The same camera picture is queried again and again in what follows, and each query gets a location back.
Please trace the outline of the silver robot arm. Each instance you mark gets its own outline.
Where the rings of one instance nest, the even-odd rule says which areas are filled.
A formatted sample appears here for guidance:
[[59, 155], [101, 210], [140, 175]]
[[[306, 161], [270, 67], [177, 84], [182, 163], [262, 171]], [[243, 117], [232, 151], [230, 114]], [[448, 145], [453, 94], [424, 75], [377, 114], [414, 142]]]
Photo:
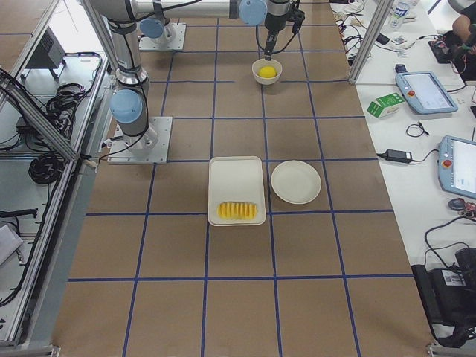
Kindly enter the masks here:
[[118, 90], [109, 108], [122, 138], [106, 159], [113, 164], [163, 164], [167, 160], [171, 117], [149, 115], [149, 78], [141, 62], [140, 34], [168, 40], [169, 18], [240, 19], [264, 25], [267, 61], [277, 53], [279, 33], [288, 23], [298, 33], [305, 19], [298, 1], [83, 1], [93, 28], [113, 62]]
[[139, 28], [145, 37], [156, 42], [171, 42], [176, 37], [176, 31], [169, 22], [163, 23], [152, 17], [141, 20]]

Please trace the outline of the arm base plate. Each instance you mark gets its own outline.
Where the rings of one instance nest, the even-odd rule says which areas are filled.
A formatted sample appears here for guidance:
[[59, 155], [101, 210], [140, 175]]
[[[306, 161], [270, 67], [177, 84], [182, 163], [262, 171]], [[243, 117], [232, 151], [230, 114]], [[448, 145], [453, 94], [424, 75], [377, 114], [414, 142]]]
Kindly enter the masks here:
[[106, 157], [109, 164], [166, 164], [172, 132], [172, 117], [150, 117], [149, 129], [137, 138], [124, 136], [117, 124], [115, 135], [121, 139], [113, 141], [108, 148], [112, 154]]
[[182, 51], [186, 33], [185, 23], [169, 22], [164, 25], [156, 19], [143, 20], [139, 28], [139, 49], [147, 51]]

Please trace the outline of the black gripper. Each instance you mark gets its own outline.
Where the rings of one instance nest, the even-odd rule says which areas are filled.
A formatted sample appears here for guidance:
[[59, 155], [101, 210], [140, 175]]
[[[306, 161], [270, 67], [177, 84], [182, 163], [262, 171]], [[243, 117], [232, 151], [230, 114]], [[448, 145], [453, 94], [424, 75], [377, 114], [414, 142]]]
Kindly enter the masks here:
[[268, 0], [266, 5], [265, 28], [268, 30], [268, 35], [264, 47], [264, 59], [270, 61], [279, 32], [284, 29], [287, 22], [294, 24], [295, 32], [302, 25], [305, 13], [300, 9], [299, 1]]

